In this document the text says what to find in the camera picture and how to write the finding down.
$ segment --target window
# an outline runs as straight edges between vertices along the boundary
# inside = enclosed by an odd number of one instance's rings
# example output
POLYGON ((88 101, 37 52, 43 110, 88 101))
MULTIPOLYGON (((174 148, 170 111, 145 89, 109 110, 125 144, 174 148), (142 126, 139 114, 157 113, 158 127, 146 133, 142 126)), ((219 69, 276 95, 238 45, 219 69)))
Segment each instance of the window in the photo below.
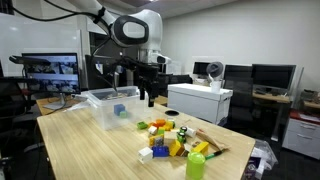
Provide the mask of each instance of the window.
POLYGON ((5 14, 13 14, 13 10, 8 7, 8 4, 12 5, 12 0, 0 0, 0 13, 5 13, 5 14))

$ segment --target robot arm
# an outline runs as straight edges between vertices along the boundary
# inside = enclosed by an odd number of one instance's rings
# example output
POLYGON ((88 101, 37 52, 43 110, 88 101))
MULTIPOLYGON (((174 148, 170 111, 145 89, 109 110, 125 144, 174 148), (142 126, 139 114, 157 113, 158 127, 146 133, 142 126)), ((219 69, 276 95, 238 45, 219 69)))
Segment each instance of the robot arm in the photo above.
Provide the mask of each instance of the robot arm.
POLYGON ((158 63, 167 64, 171 59, 160 54, 162 41, 161 16, 151 10, 143 10, 132 15, 115 19, 96 0, 67 0, 81 11, 97 14, 92 20, 121 47, 139 46, 139 60, 123 58, 118 62, 128 69, 139 73, 140 99, 144 92, 149 95, 149 107, 159 95, 158 63))

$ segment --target ceiling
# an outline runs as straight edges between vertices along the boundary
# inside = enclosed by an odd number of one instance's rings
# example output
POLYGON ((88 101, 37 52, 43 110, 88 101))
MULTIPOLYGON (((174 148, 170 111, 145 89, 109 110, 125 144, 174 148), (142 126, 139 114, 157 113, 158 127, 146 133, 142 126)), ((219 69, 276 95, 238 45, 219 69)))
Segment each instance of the ceiling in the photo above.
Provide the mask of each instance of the ceiling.
POLYGON ((137 12, 150 9, 163 18, 174 17, 201 9, 227 4, 236 0, 104 0, 123 9, 137 12))

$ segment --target white cabinet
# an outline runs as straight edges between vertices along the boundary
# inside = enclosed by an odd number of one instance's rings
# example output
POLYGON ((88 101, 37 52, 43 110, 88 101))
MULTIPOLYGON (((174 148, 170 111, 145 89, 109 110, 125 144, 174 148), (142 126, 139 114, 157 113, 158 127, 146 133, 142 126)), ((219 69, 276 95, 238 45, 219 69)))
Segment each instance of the white cabinet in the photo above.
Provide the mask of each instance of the white cabinet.
POLYGON ((213 124, 228 116, 232 90, 212 93, 210 87, 194 84, 168 86, 168 107, 213 124))
POLYGON ((290 118, 282 147, 320 159, 320 126, 290 118))

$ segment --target blue block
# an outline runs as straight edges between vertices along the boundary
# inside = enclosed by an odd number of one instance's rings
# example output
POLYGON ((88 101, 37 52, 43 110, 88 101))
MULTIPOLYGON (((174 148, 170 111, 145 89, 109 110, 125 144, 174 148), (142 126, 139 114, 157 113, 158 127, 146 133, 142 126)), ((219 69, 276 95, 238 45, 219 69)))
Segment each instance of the blue block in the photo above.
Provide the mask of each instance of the blue block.
POLYGON ((117 116, 120 116, 120 112, 121 111, 125 111, 126 110, 126 107, 123 105, 123 104, 116 104, 114 105, 114 114, 117 115, 117 116))
POLYGON ((153 146, 153 157, 168 157, 169 156, 169 148, 168 146, 153 146))

